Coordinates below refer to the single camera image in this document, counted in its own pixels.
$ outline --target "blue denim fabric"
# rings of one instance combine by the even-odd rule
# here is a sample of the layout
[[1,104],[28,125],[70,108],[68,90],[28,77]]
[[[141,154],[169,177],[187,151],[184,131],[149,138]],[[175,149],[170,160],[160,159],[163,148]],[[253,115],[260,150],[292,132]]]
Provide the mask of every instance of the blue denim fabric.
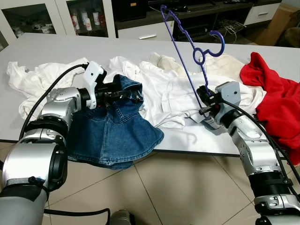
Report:
[[120,83],[122,90],[131,90],[131,96],[107,108],[74,113],[67,136],[69,160],[126,169],[132,160],[146,156],[163,140],[164,133],[138,112],[143,103],[142,84],[122,75],[116,75],[113,82]]

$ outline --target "tile floor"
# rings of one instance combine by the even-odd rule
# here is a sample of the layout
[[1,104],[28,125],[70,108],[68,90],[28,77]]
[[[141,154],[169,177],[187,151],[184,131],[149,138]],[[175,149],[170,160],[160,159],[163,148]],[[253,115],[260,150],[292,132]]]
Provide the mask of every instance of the tile floor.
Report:
[[[0,160],[13,144],[0,143]],[[124,171],[69,162],[67,182],[47,208],[127,209],[137,225],[254,225],[258,214],[239,158],[151,153]],[[293,173],[286,166],[290,178]],[[295,185],[297,192],[300,186]],[[106,215],[44,215],[43,225],[101,225]]]

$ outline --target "white clothing pile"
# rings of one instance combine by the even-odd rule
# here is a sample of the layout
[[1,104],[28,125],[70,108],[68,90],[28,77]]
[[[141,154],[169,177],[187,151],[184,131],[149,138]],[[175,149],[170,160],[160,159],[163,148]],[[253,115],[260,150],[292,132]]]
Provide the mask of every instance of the white clothing pile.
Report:
[[[240,73],[240,62],[236,62],[235,58],[228,55],[220,59],[226,59],[224,60],[224,62],[227,61],[225,64],[232,63],[236,66],[232,71],[230,71],[230,67],[217,69],[217,66],[207,71],[209,89],[213,91],[220,84],[233,81],[229,78],[230,76],[234,75],[236,79],[239,79],[237,74]],[[213,57],[207,58],[206,65],[215,65],[216,63]],[[105,82],[111,82],[114,75],[121,74],[142,83],[144,104],[140,109],[140,114],[153,126],[182,128],[185,126],[184,118],[186,117],[190,117],[198,123],[204,119],[198,113],[199,105],[188,78],[181,73],[182,66],[173,58],[160,57],[153,53],[150,56],[150,62],[143,61],[137,66],[124,57],[118,56],[110,60],[109,68],[111,73],[107,75]],[[195,87],[204,85],[204,78],[200,73],[191,74],[191,79]],[[262,102],[266,92],[258,88],[249,88],[242,83],[240,83],[240,92],[240,107],[250,114],[255,114],[255,109]]]
[[[19,67],[17,62],[9,62],[7,67],[7,74],[9,78],[9,86],[21,93],[23,93],[27,99],[19,106],[19,114],[23,119],[26,119],[28,113],[32,109],[37,100],[44,94],[49,86],[59,77],[64,71],[70,67],[87,63],[86,58],[81,58],[69,64],[60,63],[45,63],[38,67],[35,67],[34,71],[26,72],[24,66]],[[66,88],[71,87],[75,74],[83,73],[83,68],[76,68],[67,75],[65,75],[56,85],[56,87]],[[41,112],[46,99],[38,106],[33,113],[31,120],[35,120]]]

